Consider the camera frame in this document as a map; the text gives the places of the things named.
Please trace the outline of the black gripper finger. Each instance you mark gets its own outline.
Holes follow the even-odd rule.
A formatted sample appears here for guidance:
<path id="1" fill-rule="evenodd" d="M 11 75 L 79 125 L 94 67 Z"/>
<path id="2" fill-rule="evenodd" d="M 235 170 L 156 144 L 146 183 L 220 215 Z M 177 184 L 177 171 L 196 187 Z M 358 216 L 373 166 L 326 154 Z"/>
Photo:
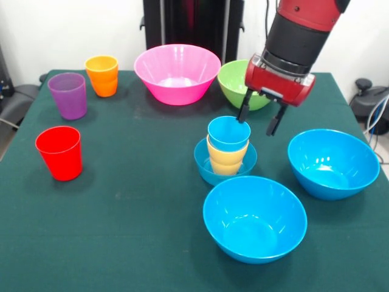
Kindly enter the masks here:
<path id="1" fill-rule="evenodd" d="M 250 88 L 248 88 L 246 91 L 246 94 L 243 98 L 243 102 L 241 104 L 241 107 L 239 109 L 239 114 L 236 118 L 239 123 L 244 123 L 247 119 L 247 116 L 248 116 L 249 110 L 250 110 L 249 102 L 250 102 L 250 98 L 251 98 L 252 94 L 253 94 L 253 91 Z"/>
<path id="2" fill-rule="evenodd" d="M 277 131 L 277 128 L 286 112 L 286 109 L 287 109 L 287 105 L 281 105 L 280 106 L 280 109 L 279 111 L 277 112 L 277 114 L 272 118 L 272 120 L 270 121 L 270 124 L 266 130 L 266 135 L 267 136 L 273 136 L 276 131 Z"/>

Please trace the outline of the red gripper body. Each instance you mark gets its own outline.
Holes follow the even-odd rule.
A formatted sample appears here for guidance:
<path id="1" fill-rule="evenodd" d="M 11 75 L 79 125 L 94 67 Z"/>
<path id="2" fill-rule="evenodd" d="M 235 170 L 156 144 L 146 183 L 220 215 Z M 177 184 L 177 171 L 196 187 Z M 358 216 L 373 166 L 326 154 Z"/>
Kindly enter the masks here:
<path id="1" fill-rule="evenodd" d="M 249 89 L 270 100 L 281 100 L 292 106 L 299 106 L 306 100 L 315 81 L 315 75 L 311 73 L 297 77 L 278 72 L 267 65 L 259 54 L 252 56 L 245 75 L 245 85 Z"/>

